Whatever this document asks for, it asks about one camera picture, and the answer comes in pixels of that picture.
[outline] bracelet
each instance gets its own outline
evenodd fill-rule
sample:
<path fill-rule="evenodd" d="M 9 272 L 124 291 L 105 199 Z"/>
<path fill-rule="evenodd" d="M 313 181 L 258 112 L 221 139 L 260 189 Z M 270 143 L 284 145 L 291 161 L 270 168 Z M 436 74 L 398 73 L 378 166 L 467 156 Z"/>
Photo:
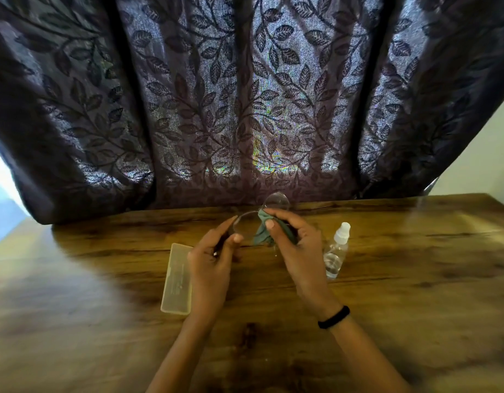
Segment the bracelet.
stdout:
<path fill-rule="evenodd" d="M 317 324 L 319 328 L 322 330 L 329 329 L 330 327 L 336 325 L 337 323 L 341 322 L 345 317 L 347 317 L 350 314 L 350 309 L 348 306 L 343 306 L 343 308 L 338 311 L 334 316 L 330 317 L 329 319 L 325 321 L 318 321 Z"/>

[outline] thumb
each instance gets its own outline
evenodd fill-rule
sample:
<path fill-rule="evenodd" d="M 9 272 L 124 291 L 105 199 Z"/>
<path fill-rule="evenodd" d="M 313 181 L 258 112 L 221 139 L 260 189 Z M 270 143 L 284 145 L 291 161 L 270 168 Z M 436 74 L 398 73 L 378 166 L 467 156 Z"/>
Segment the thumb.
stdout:
<path fill-rule="evenodd" d="M 222 246 L 221 256 L 219 257 L 219 263 L 222 264 L 222 267 L 229 267 L 232 264 L 234 251 L 241 246 L 242 241 L 243 236 L 240 234 L 232 234 L 225 240 Z"/>
<path fill-rule="evenodd" d="M 287 237 L 286 233 L 283 231 L 282 227 L 274 221 L 273 219 L 267 220 L 264 225 L 267 227 L 270 236 L 274 239 L 275 243 L 278 245 L 279 250 L 284 258 L 288 255 L 289 251 L 295 250 L 295 245 L 292 244 L 290 239 Z"/>

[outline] green cleaning cloth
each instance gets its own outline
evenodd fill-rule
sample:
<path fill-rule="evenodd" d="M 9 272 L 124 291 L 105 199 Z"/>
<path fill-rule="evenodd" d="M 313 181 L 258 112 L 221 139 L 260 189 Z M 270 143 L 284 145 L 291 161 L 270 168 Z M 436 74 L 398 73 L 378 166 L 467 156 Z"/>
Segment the green cleaning cloth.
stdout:
<path fill-rule="evenodd" d="M 268 245 L 274 244 L 274 239 L 270 236 L 267 227 L 264 225 L 264 223 L 269 219 L 274 219 L 277 223 L 279 223 L 279 226 L 281 226 L 281 228 L 286 233 L 289 240 L 294 244 L 297 244 L 297 233 L 294 231 L 294 228 L 292 226 L 287 225 L 281 219 L 278 219 L 272 215 L 267 214 L 263 210 L 258 211 L 258 215 L 259 219 L 261 219 L 261 226 L 259 226 L 259 229 L 255 233 L 253 241 L 254 245 L 259 245 L 263 243 L 267 243 Z"/>

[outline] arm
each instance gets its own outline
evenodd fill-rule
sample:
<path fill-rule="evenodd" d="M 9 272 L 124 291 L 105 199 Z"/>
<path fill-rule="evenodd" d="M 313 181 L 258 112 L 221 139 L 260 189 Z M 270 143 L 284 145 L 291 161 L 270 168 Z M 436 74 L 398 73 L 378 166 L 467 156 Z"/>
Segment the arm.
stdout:
<path fill-rule="evenodd" d="M 223 245 L 220 258 L 213 257 L 215 245 L 234 220 L 235 217 L 230 218 L 210 230 L 188 253 L 191 312 L 146 393 L 188 391 L 205 342 L 225 303 L 232 255 L 243 239 L 238 234 L 231 235 Z"/>
<path fill-rule="evenodd" d="M 291 212 L 272 209 L 266 212 L 287 221 L 297 229 L 300 240 L 294 245 L 279 224 L 273 220 L 265 223 L 283 255 L 297 294 L 319 321 L 327 320 L 343 306 L 327 284 L 321 232 Z M 347 316 L 329 331 L 340 346 L 348 370 L 360 391 L 366 393 L 411 391 L 410 386 L 351 316 Z"/>

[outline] person's left arm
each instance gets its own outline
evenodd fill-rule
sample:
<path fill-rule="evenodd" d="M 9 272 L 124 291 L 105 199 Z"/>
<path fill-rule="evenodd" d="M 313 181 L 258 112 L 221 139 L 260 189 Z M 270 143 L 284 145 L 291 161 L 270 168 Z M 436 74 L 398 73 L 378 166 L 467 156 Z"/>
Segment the person's left arm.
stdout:
<path fill-rule="evenodd" d="M 214 247 L 234 220 L 235 217 L 230 218 L 210 230 L 188 253 L 192 284 L 190 315 L 146 393 L 188 391 L 206 339 L 225 303 L 232 256 L 243 239 L 240 235 L 231 235 L 225 241 L 219 259 L 214 258 Z"/>

